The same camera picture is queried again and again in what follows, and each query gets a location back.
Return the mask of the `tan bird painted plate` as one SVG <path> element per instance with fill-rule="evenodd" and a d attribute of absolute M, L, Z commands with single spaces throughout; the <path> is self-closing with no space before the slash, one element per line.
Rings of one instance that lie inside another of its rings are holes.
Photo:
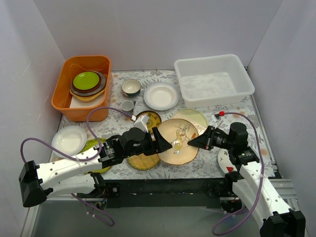
<path fill-rule="evenodd" d="M 158 154 L 163 162 L 171 165 L 184 165 L 195 159 L 199 148 L 188 145 L 188 142 L 198 137 L 198 131 L 192 123 L 185 119 L 169 119 L 161 123 L 159 132 L 172 148 Z"/>

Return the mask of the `white watermelon pattern plate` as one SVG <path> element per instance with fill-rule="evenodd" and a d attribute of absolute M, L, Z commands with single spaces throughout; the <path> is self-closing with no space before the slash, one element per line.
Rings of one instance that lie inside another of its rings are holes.
<path fill-rule="evenodd" d="M 237 168 L 231 163 L 226 149 L 220 149 L 218 151 L 217 161 L 224 174 L 237 171 Z"/>

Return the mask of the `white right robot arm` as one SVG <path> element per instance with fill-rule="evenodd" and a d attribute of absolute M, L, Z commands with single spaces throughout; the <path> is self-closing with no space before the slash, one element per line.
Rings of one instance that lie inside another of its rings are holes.
<path fill-rule="evenodd" d="M 236 171 L 226 173 L 224 192 L 237 195 L 256 220 L 262 237 L 303 237 L 306 219 L 293 210 L 264 175 L 261 162 L 248 145 L 246 125 L 234 122 L 228 134 L 209 126 L 206 131 L 188 142 L 204 150 L 213 147 L 227 150 Z"/>

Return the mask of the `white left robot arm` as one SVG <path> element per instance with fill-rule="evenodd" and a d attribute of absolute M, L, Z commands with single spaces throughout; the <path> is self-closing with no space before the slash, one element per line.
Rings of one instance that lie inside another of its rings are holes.
<path fill-rule="evenodd" d="M 156 127 L 153 133 L 133 127 L 122 135 L 114 135 L 97 147 L 73 157 L 50 163 L 24 162 L 19 184 L 24 207 L 33 207 L 46 201 L 54 193 L 54 186 L 80 174 L 122 163 L 125 158 L 144 154 L 163 153 L 172 145 L 163 138 Z"/>

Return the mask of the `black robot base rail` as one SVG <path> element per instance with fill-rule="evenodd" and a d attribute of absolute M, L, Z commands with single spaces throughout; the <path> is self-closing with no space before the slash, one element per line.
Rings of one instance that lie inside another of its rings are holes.
<path fill-rule="evenodd" d="M 228 213 L 242 208 L 224 178 L 104 180 L 97 191 L 77 195 L 86 200 L 105 198 L 107 208 L 206 207 Z"/>

